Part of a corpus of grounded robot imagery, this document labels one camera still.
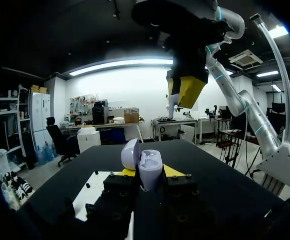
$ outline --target white wall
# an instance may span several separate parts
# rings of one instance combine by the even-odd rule
[[[231,80],[233,81],[234,87],[238,93],[242,90],[246,90],[251,94],[251,96],[254,96],[253,83],[250,78],[241,75],[235,78],[231,78]]]
[[[54,77],[45,82],[44,87],[50,94],[50,115],[55,118],[55,124],[59,126],[59,122],[63,120],[66,112],[66,81],[58,77]]]
[[[70,111],[70,98],[82,95],[98,94],[99,99],[107,99],[109,102],[124,100],[123,107],[139,108],[139,114],[145,118],[145,122],[140,124],[140,129],[143,137],[148,139],[150,120],[168,115],[165,94],[168,94],[166,72],[169,69],[166,66],[127,67],[72,78],[66,81],[65,111],[66,113]],[[226,99],[216,81],[209,75],[208,84],[203,88],[191,110],[192,116],[195,118],[206,116],[205,109],[212,109],[214,105],[226,105]],[[188,110],[176,112],[174,117],[183,118],[183,112]],[[203,132],[212,132],[213,122],[204,123],[203,129]],[[188,131],[186,137],[191,139],[193,129],[186,127],[185,131]],[[129,140],[137,136],[137,131],[133,127],[128,127],[125,129],[125,135]]]
[[[281,97],[283,100],[283,103],[286,103],[286,97],[284,92],[275,92],[274,93],[274,103],[281,103]],[[267,93],[267,101],[268,101],[268,107],[272,108],[272,102],[273,102],[273,93],[269,92]]]
[[[268,102],[267,102],[267,93],[258,87],[254,86],[254,98],[256,102],[259,103],[259,107],[264,114],[267,112]]]

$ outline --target printer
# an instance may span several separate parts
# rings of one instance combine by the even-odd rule
[[[92,109],[93,114],[93,124],[94,125],[101,125],[108,123],[108,101],[105,100],[98,100],[95,101],[94,107]]]

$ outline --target robotic arm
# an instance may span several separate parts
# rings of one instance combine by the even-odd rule
[[[170,34],[164,41],[165,49],[174,56],[166,77],[170,96],[169,118],[173,117],[173,105],[192,108],[208,83],[206,66],[224,93],[231,113],[234,116],[246,113],[263,152],[263,161],[257,168],[270,176],[266,176],[270,183],[276,179],[273,181],[276,185],[290,186],[290,84],[279,50],[260,16],[253,16],[251,20],[263,31],[273,49],[286,92],[287,119],[283,142],[278,139],[253,96],[245,90],[238,93],[225,68],[213,57],[221,44],[230,44],[231,39],[243,36],[245,23],[241,16],[219,7],[216,0],[145,0],[134,6],[132,17],[144,27]]]

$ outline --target white cabinet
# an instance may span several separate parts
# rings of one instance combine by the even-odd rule
[[[42,110],[41,110],[41,116],[42,116],[42,124],[43,129],[47,127],[47,120],[46,118],[50,117],[50,95],[49,94],[41,94],[42,99]]]
[[[49,135],[48,131],[47,130],[43,130],[43,132],[44,132],[45,141],[48,143],[48,145],[51,145],[53,140],[51,139],[51,136]]]
[[[40,149],[42,149],[45,146],[45,137],[44,137],[43,131],[34,132],[34,139],[35,139],[36,149],[37,149],[37,146],[39,146]]]
[[[33,125],[33,132],[40,131],[43,129],[43,123],[42,123],[42,115],[41,115],[41,93],[33,93],[32,94],[32,101],[31,101],[31,119],[32,119],[32,125]]]
[[[32,93],[31,95],[31,123],[35,147],[39,145],[42,148],[45,142],[50,145],[52,139],[46,130],[47,120],[50,117],[50,95],[43,93]]]
[[[92,146],[101,145],[99,131],[96,131],[92,134],[77,135],[77,140],[80,153],[89,149]]]

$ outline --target ceiling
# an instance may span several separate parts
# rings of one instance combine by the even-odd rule
[[[282,91],[284,91],[284,86],[282,81],[274,81],[273,84],[276,84]],[[273,87],[271,86],[271,83],[261,83],[260,85],[257,85],[257,88],[269,93],[273,91]]]
[[[131,19],[136,0],[10,1],[0,11],[0,65],[43,78],[83,65],[114,58],[169,56],[162,48],[161,33],[145,29]],[[120,11],[116,13],[116,3]],[[240,14],[245,20],[244,36],[222,45],[216,58],[225,68],[245,74],[255,84],[277,81],[280,75],[258,78],[256,74],[278,70],[274,55],[249,17],[260,13],[269,29],[278,22],[252,0],[218,0],[218,5]],[[290,34],[276,38],[290,78]],[[228,58],[250,49],[262,61],[243,71]]]

